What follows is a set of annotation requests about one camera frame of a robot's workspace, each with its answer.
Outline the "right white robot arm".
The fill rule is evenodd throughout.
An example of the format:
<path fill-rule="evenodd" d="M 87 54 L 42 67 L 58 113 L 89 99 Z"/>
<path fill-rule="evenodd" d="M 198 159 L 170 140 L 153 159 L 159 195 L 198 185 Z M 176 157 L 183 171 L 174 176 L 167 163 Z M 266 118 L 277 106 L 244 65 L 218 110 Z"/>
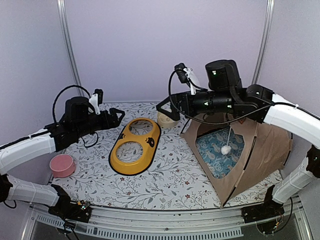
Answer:
<path fill-rule="evenodd" d="M 172 93 L 156 105 L 157 111 L 174 121 L 183 115 L 211 126 L 225 126 L 250 119 L 260 124 L 282 128 L 311 144 L 301 164 L 284 180 L 273 186 L 267 203 L 284 204 L 291 196 L 320 176 L 320 118 L 259 84 L 242 86 L 237 64 L 232 59 L 212 61 L 205 65 L 208 88 L 200 87 L 191 68 L 179 63 L 177 75 L 189 91 Z"/>

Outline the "black tent pole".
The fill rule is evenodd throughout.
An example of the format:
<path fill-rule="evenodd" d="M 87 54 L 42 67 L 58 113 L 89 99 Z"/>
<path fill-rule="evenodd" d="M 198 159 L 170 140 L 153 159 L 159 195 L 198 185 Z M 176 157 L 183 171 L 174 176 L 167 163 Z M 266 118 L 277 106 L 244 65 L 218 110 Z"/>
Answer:
<path fill-rule="evenodd" d="M 249 154 L 248 154 L 248 156 L 247 156 L 247 158 L 246 158 L 246 162 L 245 162 L 244 167 L 242 168 L 242 172 L 241 172 L 239 178 L 237 179 L 237 182 L 235 183 L 235 185 L 234 185 L 231 193 L 229 194 L 228 198 L 227 198 L 227 199 L 224 201 L 224 203 L 221 205 L 222 208 L 223 208 L 223 207 L 226 205 L 226 203 L 231 199 L 231 197 L 234 195 L 234 192 L 236 191 L 236 189 L 237 189 L 238 186 L 239 186 L 239 182 L 241 181 L 241 179 L 242 179 L 242 177 L 243 177 L 243 175 L 244 175 L 244 173 L 245 173 L 245 170 L 246 170 L 246 168 L 247 168 L 247 166 L 248 166 L 248 164 L 249 164 L 249 161 L 250 161 L 250 158 L 251 158 L 251 155 L 252 155 L 252 152 L 253 152 L 255 143 L 256 143 L 256 138 L 257 138 L 257 137 L 254 136 L 253 141 L 252 141 L 252 145 L 251 145 L 251 148 L 250 148 L 250 152 L 249 152 Z"/>

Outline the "blue snowman pattern mat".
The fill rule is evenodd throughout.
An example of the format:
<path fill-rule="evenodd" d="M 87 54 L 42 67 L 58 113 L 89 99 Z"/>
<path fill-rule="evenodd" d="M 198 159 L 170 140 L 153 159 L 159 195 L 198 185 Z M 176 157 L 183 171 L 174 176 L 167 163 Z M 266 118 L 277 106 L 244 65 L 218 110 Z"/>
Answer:
<path fill-rule="evenodd" d="M 231 151 L 223 155 L 221 148 L 227 144 L 228 133 L 229 127 L 226 127 L 196 139 L 196 148 L 216 179 L 222 179 L 230 173 L 236 166 L 245 146 L 243 136 L 231 130 L 229 139 Z"/>

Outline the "pink round bowl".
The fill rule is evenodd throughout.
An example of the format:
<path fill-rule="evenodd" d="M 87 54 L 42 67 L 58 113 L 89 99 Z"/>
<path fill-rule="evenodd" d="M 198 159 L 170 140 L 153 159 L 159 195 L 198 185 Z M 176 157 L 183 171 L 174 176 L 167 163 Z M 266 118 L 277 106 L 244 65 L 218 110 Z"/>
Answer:
<path fill-rule="evenodd" d="M 49 163 L 54 178 L 66 178 L 76 170 L 73 158 L 68 154 L 59 154 L 53 157 Z"/>

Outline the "yellow pet bowl stand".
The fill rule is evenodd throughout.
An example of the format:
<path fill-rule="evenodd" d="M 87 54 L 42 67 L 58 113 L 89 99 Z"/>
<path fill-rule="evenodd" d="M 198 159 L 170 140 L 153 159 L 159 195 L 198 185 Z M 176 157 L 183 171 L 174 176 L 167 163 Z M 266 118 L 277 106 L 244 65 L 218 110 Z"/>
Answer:
<path fill-rule="evenodd" d="M 136 123 L 146 123 L 147 131 L 133 132 Z M 108 161 L 110 167 L 123 176 L 136 176 L 153 163 L 161 137 L 161 127 L 155 121 L 140 117 L 131 120 L 120 132 Z"/>

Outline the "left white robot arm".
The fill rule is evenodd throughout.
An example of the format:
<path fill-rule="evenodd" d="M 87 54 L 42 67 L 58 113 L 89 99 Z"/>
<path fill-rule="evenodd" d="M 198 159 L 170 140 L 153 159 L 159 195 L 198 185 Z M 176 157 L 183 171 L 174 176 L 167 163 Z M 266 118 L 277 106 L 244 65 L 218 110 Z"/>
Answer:
<path fill-rule="evenodd" d="M 40 156 L 57 153 L 78 143 L 86 135 L 117 128 L 125 116 L 123 110 L 100 110 L 96 94 L 90 98 L 73 97 L 66 101 L 60 120 L 37 132 L 0 147 L 0 201 L 22 201 L 50 207 L 68 207 L 70 196 L 62 187 L 41 185 L 8 174 L 13 168 Z"/>

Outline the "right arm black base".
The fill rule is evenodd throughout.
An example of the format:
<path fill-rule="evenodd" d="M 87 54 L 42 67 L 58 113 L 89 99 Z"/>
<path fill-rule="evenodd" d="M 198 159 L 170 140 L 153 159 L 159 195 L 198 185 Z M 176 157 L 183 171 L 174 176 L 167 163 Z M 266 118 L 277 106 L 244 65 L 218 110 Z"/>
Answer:
<path fill-rule="evenodd" d="M 257 229 L 264 235 L 272 235 L 278 229 L 280 222 L 283 219 L 285 213 L 282 203 L 277 203 L 272 200 L 272 192 L 275 185 L 268 188 L 263 203 L 246 206 L 241 209 L 241 216 L 245 223 L 252 223 L 257 221 L 266 220 L 269 218 L 280 217 L 279 220 L 273 220 L 271 222 L 259 223 Z"/>

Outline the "cream round bowl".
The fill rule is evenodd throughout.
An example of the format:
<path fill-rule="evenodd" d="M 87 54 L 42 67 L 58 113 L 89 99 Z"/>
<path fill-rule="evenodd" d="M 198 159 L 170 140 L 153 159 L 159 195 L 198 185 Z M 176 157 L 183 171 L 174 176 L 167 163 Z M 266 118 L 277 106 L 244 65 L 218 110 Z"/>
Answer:
<path fill-rule="evenodd" d="M 162 128 L 171 129 L 171 128 L 174 128 L 179 122 L 172 120 L 171 118 L 169 118 L 165 114 L 158 111 L 157 112 L 157 123 Z"/>

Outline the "beige fabric pet tent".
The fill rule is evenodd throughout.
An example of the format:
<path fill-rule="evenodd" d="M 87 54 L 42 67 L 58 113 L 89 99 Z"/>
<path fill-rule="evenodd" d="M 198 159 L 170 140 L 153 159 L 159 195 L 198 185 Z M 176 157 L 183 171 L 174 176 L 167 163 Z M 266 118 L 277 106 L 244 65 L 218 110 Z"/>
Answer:
<path fill-rule="evenodd" d="M 213 126 L 192 120 L 186 141 L 217 193 L 220 206 L 286 165 L 293 135 L 249 118 Z"/>

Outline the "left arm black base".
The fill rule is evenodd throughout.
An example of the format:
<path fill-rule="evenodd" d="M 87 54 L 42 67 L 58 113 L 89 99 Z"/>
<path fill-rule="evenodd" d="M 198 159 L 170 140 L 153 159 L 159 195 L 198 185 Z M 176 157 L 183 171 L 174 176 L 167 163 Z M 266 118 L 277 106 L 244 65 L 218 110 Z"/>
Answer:
<path fill-rule="evenodd" d="M 82 223 L 88 223 L 91 217 L 91 203 L 85 200 L 72 201 L 70 196 L 59 185 L 51 184 L 57 191 L 58 201 L 54 206 L 48 207 L 48 213 L 65 220 L 74 220 Z"/>

